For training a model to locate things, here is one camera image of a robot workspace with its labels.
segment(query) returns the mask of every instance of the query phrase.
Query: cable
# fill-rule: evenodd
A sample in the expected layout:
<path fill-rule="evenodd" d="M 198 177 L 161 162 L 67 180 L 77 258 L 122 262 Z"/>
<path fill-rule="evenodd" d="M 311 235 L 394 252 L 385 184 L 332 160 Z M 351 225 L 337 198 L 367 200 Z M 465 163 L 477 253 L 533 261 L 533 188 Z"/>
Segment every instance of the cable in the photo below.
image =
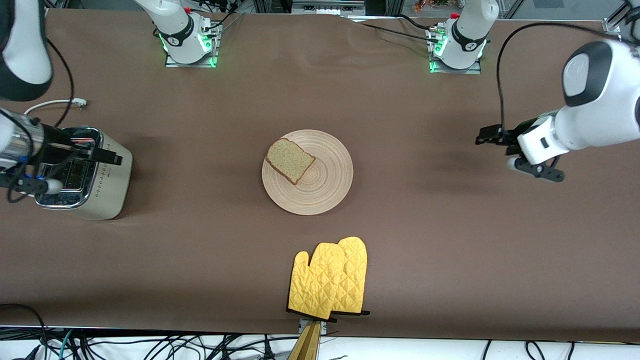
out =
<path fill-rule="evenodd" d="M 200 1 L 200 8 L 202 8 L 202 4 L 207 5 L 207 7 L 209 8 L 209 12 L 212 13 L 213 9 L 211 8 L 211 5 L 209 5 L 209 3 L 205 3 L 204 1 Z"/>
<path fill-rule="evenodd" d="M 213 349 L 211 351 L 211 353 L 209 354 L 209 356 L 207 356 L 205 358 L 205 360 L 213 360 L 213 358 L 216 357 L 221 352 L 226 352 L 227 351 L 227 346 L 229 344 L 231 344 L 232 342 L 234 342 L 239 337 L 240 337 L 240 335 L 238 335 L 238 334 L 226 334 L 226 335 L 224 335 L 224 337 L 222 338 L 222 341 L 218 344 L 218 346 L 216 346 L 215 349 Z"/>
<path fill-rule="evenodd" d="M 405 15 L 403 13 L 401 13 L 399 15 L 396 15 L 396 17 L 401 17 L 401 18 L 407 20 L 408 22 L 411 22 L 411 25 L 415 26 L 416 28 L 423 29 L 423 30 L 428 30 L 429 29 L 429 26 L 420 25 L 417 22 L 413 21 L 412 18 L 410 18 L 409 16 L 407 16 L 407 15 Z"/>
<path fill-rule="evenodd" d="M 286 336 L 286 337 L 283 337 L 283 338 L 270 339 L 269 341 L 296 340 L 296 339 L 298 339 L 298 338 L 299 338 L 299 336 Z M 227 356 L 223 356 L 220 360 L 228 360 L 228 359 L 229 359 L 229 357 L 230 357 L 234 352 L 245 350 L 245 349 L 247 349 L 247 348 L 249 348 L 249 347 L 252 347 L 252 346 L 254 346 L 254 345 L 257 345 L 257 344 L 260 344 L 260 343 L 263 343 L 263 342 L 264 342 L 264 340 L 254 341 L 253 343 L 249 343 L 249 344 L 243 345 L 243 346 L 241 346 L 241 347 L 235 348 L 235 349 L 233 349 L 232 351 L 230 351 L 230 352 L 229 352 L 229 354 L 228 354 Z"/>
<path fill-rule="evenodd" d="M 62 124 L 62 122 L 65 120 L 65 117 L 67 117 L 67 114 L 69 113 L 69 108 L 71 108 L 71 101 L 73 101 L 73 98 L 75 96 L 76 88 L 74 86 L 74 77 L 71 74 L 71 69 L 69 69 L 69 65 L 67 64 L 65 57 L 62 56 L 58 48 L 51 42 L 51 40 L 49 40 L 49 38 L 47 38 L 47 43 L 49 44 L 49 46 L 51 46 L 51 49 L 53 49 L 53 51 L 58 55 L 58 57 L 60 58 L 60 61 L 62 61 L 62 65 L 64 65 L 65 70 L 67 71 L 67 75 L 69 76 L 69 84 L 71 86 L 71 94 L 69 95 L 69 102 L 67 103 L 65 112 L 62 113 L 62 116 L 54 125 L 54 127 L 58 127 L 60 126 L 60 124 Z"/>
<path fill-rule="evenodd" d="M 151 353 L 153 353 L 153 351 L 154 351 L 158 346 L 160 346 L 160 344 L 162 344 L 163 342 L 165 342 L 165 341 L 167 341 L 167 340 L 170 340 L 170 339 L 171 339 L 171 336 L 167 336 L 167 337 L 166 337 L 166 338 L 164 338 L 163 340 L 160 340 L 160 341 L 159 341 L 159 342 L 158 342 L 154 347 L 152 347 L 152 348 L 151 348 L 151 350 L 149 350 L 149 352 L 147 352 L 147 354 L 145 355 L 145 358 L 144 358 L 143 360 L 147 360 L 147 358 L 148 358 L 149 356 L 151 356 Z M 163 348 L 161 348 L 160 350 L 158 350 L 158 352 L 162 351 L 162 349 L 166 348 L 167 346 L 171 345 L 172 343 L 173 343 L 173 341 L 169 341 L 169 343 L 168 343 L 167 345 L 165 345 Z"/>
<path fill-rule="evenodd" d="M 35 309 L 33 309 L 31 306 L 27 306 L 27 305 L 24 305 L 24 304 L 15 304 L 15 303 L 0 304 L 0 309 L 2 309 L 3 307 L 17 307 L 19 309 L 25 309 L 25 310 L 30 311 L 32 314 L 34 314 L 36 316 L 36 318 L 38 319 L 38 323 L 40 323 L 40 328 L 42 330 L 42 339 L 40 341 L 44 342 L 44 345 L 45 345 L 43 359 L 48 359 L 48 357 L 47 357 L 48 356 L 48 354 L 47 354 L 47 350 L 48 350 L 47 332 L 45 331 L 46 326 L 44 325 L 44 321 L 42 320 L 42 317 L 40 316 L 40 314 L 38 314 L 38 311 L 35 311 Z"/>
<path fill-rule="evenodd" d="M 269 344 L 269 336 L 267 334 L 264 335 L 264 357 L 263 360 L 276 360 L 276 355 L 273 353 L 271 349 L 271 344 Z"/>
<path fill-rule="evenodd" d="M 72 104 L 75 104 L 78 107 L 87 105 L 87 100 L 80 99 L 79 97 L 75 97 L 75 98 L 73 98 L 71 100 L 69 100 L 69 99 L 51 100 L 51 101 L 45 101 L 45 102 L 43 102 L 41 104 L 37 104 L 37 105 L 34 105 L 34 106 L 30 107 L 23 114 L 29 115 L 29 113 L 32 112 L 33 110 L 41 108 L 43 106 L 52 105 L 52 104 L 65 104 L 67 102 L 71 102 Z"/>
<path fill-rule="evenodd" d="M 489 352 L 489 345 L 491 345 L 491 339 L 486 341 L 486 345 L 484 346 L 484 351 L 482 353 L 482 360 L 486 360 L 486 353 Z"/>
<path fill-rule="evenodd" d="M 538 353 L 540 354 L 540 358 L 541 360 L 545 360 L 545 355 L 542 354 L 542 350 L 540 350 L 540 347 L 538 346 L 538 344 L 535 341 L 526 341 L 524 343 L 524 350 L 527 352 L 527 355 L 529 356 L 529 359 L 531 360 L 537 360 L 535 357 L 533 357 L 533 355 L 531 355 L 531 353 L 529 352 L 529 344 L 533 344 L 533 346 L 536 347 L 536 349 L 538 349 Z"/>
<path fill-rule="evenodd" d="M 62 340 L 62 345 L 60 345 L 60 354 L 58 355 L 58 360 L 62 360 L 64 359 L 64 353 L 65 353 L 65 345 L 67 344 L 67 342 L 69 341 L 69 336 L 71 335 L 71 332 L 73 331 L 73 329 L 69 330 L 67 332 L 67 335 L 65 335 L 64 340 Z"/>
<path fill-rule="evenodd" d="M 175 357 L 175 353 L 180 350 L 180 348 L 185 347 L 185 348 L 189 348 L 187 346 L 188 343 L 191 343 L 193 340 L 199 338 L 199 336 L 194 336 L 189 340 L 185 340 L 182 344 L 178 345 L 177 347 L 174 347 L 173 345 L 171 345 L 171 351 L 169 351 L 169 355 L 166 357 L 166 360 L 169 360 L 169 358 L 171 356 Z"/>
<path fill-rule="evenodd" d="M 569 354 L 566 356 L 566 360 L 571 360 L 571 356 L 573 356 L 574 349 L 575 349 L 575 341 L 571 341 L 571 347 L 569 348 Z"/>
<path fill-rule="evenodd" d="M 501 61 L 502 61 L 502 54 L 504 53 L 504 49 L 507 46 L 507 44 L 509 43 L 509 41 L 517 33 L 521 32 L 524 29 L 529 29 L 529 28 L 533 28 L 533 27 L 536 27 L 536 26 L 557 26 L 558 28 L 568 28 L 568 29 L 574 29 L 574 30 L 581 30 L 581 31 L 584 31 L 586 33 L 598 35 L 598 36 L 603 37 L 603 38 L 610 38 L 611 40 L 618 40 L 617 37 L 613 37 L 613 36 L 607 35 L 607 34 L 601 32 L 601 31 L 585 28 L 584 26 L 580 26 L 580 25 L 567 24 L 567 23 L 564 23 L 564 22 L 534 22 L 532 24 L 520 26 L 519 28 L 515 29 L 511 34 L 509 34 L 507 39 L 502 44 L 502 47 L 500 48 L 500 53 L 498 54 L 498 60 L 497 60 L 496 69 L 495 69 L 495 77 L 496 77 L 496 82 L 498 84 L 498 96 L 500 98 L 500 127 L 501 127 L 500 131 L 502 132 L 502 134 L 501 134 L 502 138 L 504 138 L 504 131 L 505 131 L 504 94 L 502 93 L 502 81 L 500 80 L 500 64 L 501 64 Z M 634 41 L 631 41 L 631 40 L 623 39 L 623 40 L 620 40 L 620 41 L 622 41 L 623 43 L 625 43 L 627 45 L 631 45 L 631 46 L 636 46 L 637 45 Z"/>
<path fill-rule="evenodd" d="M 400 31 L 391 30 L 391 29 L 387 29 L 387 28 L 381 28 L 379 26 L 370 25 L 370 24 L 364 24 L 362 22 L 361 22 L 361 24 L 364 25 L 364 26 L 369 26 L 370 28 L 374 28 L 374 29 L 378 29 L 378 30 L 382 30 L 382 31 L 388 31 L 390 33 L 402 35 L 402 36 L 405 36 L 405 37 L 416 38 L 416 39 L 420 39 L 420 40 L 427 41 L 427 42 L 434 42 L 434 43 L 438 42 L 438 40 L 432 39 L 432 38 L 419 37 L 417 35 L 411 35 L 411 34 L 407 34 L 407 33 L 402 33 Z"/>
<path fill-rule="evenodd" d="M 243 15 L 244 15 L 244 13 L 241 13 L 240 15 L 238 15 L 237 17 L 235 17 L 235 19 L 233 19 L 231 22 L 229 22 L 229 23 L 227 24 L 227 26 L 225 26 L 225 27 L 220 31 L 220 33 L 222 34 L 222 33 L 224 33 L 226 30 L 228 30 L 228 29 L 231 27 L 231 25 L 233 25 L 233 24 L 234 24 L 234 22 L 236 22 L 236 21 L 240 20 L 240 18 L 242 18 L 242 16 L 243 16 Z"/>
<path fill-rule="evenodd" d="M 204 31 L 209 31 L 211 29 L 215 29 L 218 26 L 222 25 L 222 23 L 231 16 L 231 14 L 233 14 L 234 12 L 228 12 L 224 18 L 222 18 L 222 20 L 220 20 L 217 24 L 209 26 L 208 28 L 204 28 Z"/>
<path fill-rule="evenodd" d="M 115 344 L 115 345 L 131 345 L 131 344 L 138 344 L 138 343 L 153 343 L 156 341 L 166 341 L 166 338 L 163 340 L 158 340 L 158 339 L 144 339 L 144 340 L 136 340 L 136 341 L 123 341 L 123 342 L 119 342 L 119 341 L 98 341 L 95 343 L 90 343 L 89 346 L 94 346 L 94 345 L 100 345 L 100 344 Z"/>

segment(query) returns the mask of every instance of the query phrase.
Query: yellow oven mitt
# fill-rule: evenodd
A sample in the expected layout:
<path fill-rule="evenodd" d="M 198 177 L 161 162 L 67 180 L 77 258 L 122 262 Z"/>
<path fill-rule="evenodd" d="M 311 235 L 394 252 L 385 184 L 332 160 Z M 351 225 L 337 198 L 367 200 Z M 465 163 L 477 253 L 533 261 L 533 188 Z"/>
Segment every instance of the yellow oven mitt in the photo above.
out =
<path fill-rule="evenodd" d="M 364 280 L 367 275 L 367 248 L 356 236 L 344 238 L 338 242 L 346 256 L 338 294 L 335 297 L 333 311 L 360 315 L 364 300 Z"/>
<path fill-rule="evenodd" d="M 296 254 L 291 271 L 287 309 L 301 315 L 329 320 L 346 257 L 340 245 L 320 243 L 311 263 L 309 254 Z"/>

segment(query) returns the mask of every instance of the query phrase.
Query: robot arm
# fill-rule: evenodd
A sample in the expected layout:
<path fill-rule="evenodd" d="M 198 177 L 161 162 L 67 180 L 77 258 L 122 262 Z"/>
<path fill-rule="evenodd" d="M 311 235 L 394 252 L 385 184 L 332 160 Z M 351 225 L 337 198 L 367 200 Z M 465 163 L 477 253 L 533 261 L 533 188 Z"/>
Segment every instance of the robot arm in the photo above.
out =
<path fill-rule="evenodd" d="M 577 49 L 563 69 L 566 103 L 559 110 L 521 123 L 514 130 L 484 127 L 476 144 L 507 146 L 509 166 L 535 177 L 560 182 L 560 155 L 589 146 L 602 147 L 640 138 L 640 57 L 635 46 L 613 40 Z M 551 165 L 546 162 L 553 159 Z"/>
<path fill-rule="evenodd" d="M 0 0 L 0 97 L 31 101 L 51 84 L 42 0 Z"/>
<path fill-rule="evenodd" d="M 450 68 L 469 68 L 480 57 L 499 12 L 495 0 L 468 0 L 458 19 L 444 23 L 446 38 L 435 55 Z"/>
<path fill-rule="evenodd" d="M 176 61 L 190 64 L 211 52 L 207 37 L 211 20 L 187 13 L 178 0 L 134 0 L 149 14 L 160 32 L 165 51 Z"/>

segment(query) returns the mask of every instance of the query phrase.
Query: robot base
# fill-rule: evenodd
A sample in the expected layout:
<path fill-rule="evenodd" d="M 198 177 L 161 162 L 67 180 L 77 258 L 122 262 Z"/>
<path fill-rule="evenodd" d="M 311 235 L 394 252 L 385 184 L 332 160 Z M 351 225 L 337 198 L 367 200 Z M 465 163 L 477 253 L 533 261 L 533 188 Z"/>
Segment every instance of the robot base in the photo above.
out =
<path fill-rule="evenodd" d="M 203 25 L 202 26 L 211 26 L 211 20 L 209 18 L 203 18 Z M 202 39 L 202 46 L 207 48 L 207 49 L 211 49 L 209 52 L 207 52 L 206 54 L 204 54 L 204 56 L 194 62 L 194 63 L 190 63 L 190 64 L 185 64 L 185 63 L 179 63 L 177 61 L 175 61 L 170 55 L 169 52 L 166 50 L 166 44 L 165 44 L 165 49 L 164 51 L 166 52 L 166 60 L 164 62 L 164 66 L 165 67 L 197 67 L 197 68 L 215 68 L 218 66 L 218 53 L 220 52 L 220 37 L 222 36 L 222 27 L 223 25 L 220 26 L 216 26 L 214 29 L 211 29 L 209 31 L 207 31 L 206 33 L 203 33 L 203 35 L 205 36 L 210 36 L 211 38 L 207 39 L 204 37 L 201 37 Z"/>
<path fill-rule="evenodd" d="M 432 30 L 425 30 L 425 34 L 427 38 L 434 38 L 439 41 L 439 43 L 427 42 L 427 50 L 429 51 L 429 71 L 430 72 L 443 72 L 446 74 L 473 74 L 478 75 L 481 73 L 480 69 L 480 60 L 476 60 L 471 67 L 468 69 L 452 69 L 445 65 L 444 62 L 440 58 L 435 55 L 435 52 L 440 50 L 438 47 L 443 44 L 444 37 L 444 29 L 445 23 L 439 22 L 437 27 L 434 27 Z"/>

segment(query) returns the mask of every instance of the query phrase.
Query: round plate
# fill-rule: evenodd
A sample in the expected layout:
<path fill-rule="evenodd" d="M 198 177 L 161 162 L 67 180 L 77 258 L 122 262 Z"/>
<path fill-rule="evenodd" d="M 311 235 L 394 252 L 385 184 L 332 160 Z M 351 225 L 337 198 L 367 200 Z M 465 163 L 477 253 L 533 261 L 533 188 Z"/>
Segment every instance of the round plate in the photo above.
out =
<path fill-rule="evenodd" d="M 298 130 L 283 138 L 298 144 L 316 160 L 294 186 L 265 159 L 262 183 L 271 200 L 298 215 L 321 214 L 340 204 L 353 180 L 353 163 L 347 148 L 340 140 L 318 130 Z"/>

